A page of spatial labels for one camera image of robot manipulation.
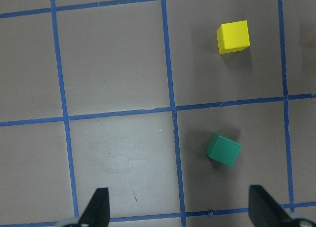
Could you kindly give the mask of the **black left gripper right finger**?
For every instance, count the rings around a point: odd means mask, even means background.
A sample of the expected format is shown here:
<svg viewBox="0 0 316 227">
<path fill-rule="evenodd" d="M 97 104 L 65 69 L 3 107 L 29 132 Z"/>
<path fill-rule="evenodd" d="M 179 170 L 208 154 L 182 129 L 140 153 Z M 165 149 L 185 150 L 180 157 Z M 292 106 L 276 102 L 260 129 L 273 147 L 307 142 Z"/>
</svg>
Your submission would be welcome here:
<svg viewBox="0 0 316 227">
<path fill-rule="evenodd" d="M 261 185 L 250 185 L 248 215 L 255 227 L 294 227 L 295 221 Z"/>
</svg>

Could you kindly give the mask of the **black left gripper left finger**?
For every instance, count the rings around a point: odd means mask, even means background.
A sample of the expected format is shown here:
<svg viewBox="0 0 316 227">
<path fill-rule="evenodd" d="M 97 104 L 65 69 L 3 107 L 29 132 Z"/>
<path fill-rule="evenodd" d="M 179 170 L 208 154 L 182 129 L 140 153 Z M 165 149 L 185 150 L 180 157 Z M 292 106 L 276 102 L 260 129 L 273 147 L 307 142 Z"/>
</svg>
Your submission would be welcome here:
<svg viewBox="0 0 316 227">
<path fill-rule="evenodd" d="M 85 211 L 81 215 L 79 227 L 107 227 L 110 222 L 110 202 L 108 188 L 98 188 L 94 192 Z"/>
</svg>

